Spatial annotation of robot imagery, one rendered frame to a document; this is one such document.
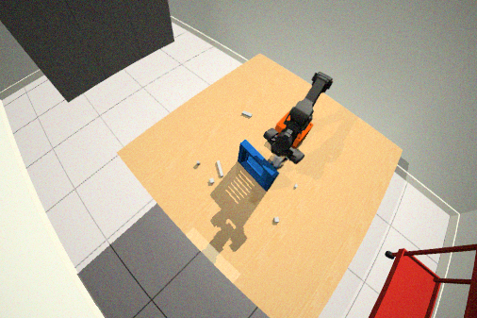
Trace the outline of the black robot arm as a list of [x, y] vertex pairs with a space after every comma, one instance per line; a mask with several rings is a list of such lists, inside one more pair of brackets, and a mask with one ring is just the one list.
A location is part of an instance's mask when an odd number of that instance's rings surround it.
[[[309, 123], [313, 121], [313, 107], [317, 103], [319, 96], [321, 93], [326, 92], [327, 89], [329, 90], [333, 84], [332, 77], [322, 72], [315, 73], [311, 80], [313, 81], [311, 89], [304, 100], [298, 101], [296, 106], [288, 113], [282, 123], [285, 127], [271, 146], [271, 152], [278, 157], [287, 156], [289, 153], [288, 149], [298, 134], [302, 134]], [[287, 120], [288, 116], [290, 120]]]

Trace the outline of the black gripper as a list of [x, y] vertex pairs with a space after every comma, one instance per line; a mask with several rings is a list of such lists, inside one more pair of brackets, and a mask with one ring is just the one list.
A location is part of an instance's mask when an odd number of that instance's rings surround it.
[[[279, 135], [279, 132], [275, 130], [273, 127], [267, 130], [263, 137], [271, 144], [271, 146], [274, 144], [275, 139], [278, 137], [276, 135]], [[289, 153], [288, 155], [282, 160], [282, 163], [286, 160], [291, 161], [292, 163], [298, 164], [302, 158], [304, 158], [304, 154], [302, 153], [301, 150], [296, 150], [293, 149], [291, 146], [288, 149]]]

